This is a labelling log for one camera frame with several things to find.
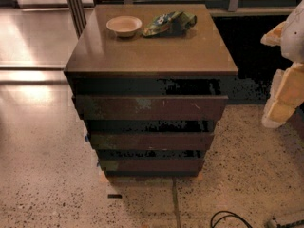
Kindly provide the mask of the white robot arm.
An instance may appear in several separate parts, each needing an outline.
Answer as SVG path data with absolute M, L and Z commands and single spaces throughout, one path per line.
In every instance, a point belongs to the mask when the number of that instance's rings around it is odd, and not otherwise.
M 286 70 L 276 71 L 261 119 L 265 127 L 279 128 L 304 103 L 304 0 L 285 21 L 264 34 L 260 43 L 280 46 L 281 55 L 293 62 Z

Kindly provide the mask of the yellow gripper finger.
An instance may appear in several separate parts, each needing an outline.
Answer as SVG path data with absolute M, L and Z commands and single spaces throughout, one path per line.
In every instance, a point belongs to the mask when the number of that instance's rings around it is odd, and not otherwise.
M 270 47 L 279 46 L 281 44 L 281 34 L 285 24 L 286 22 L 283 21 L 264 34 L 260 40 L 260 43 Z
M 286 70 L 278 69 L 274 75 L 270 98 L 264 107 L 262 124 L 279 128 L 304 103 L 304 65 L 293 63 Z

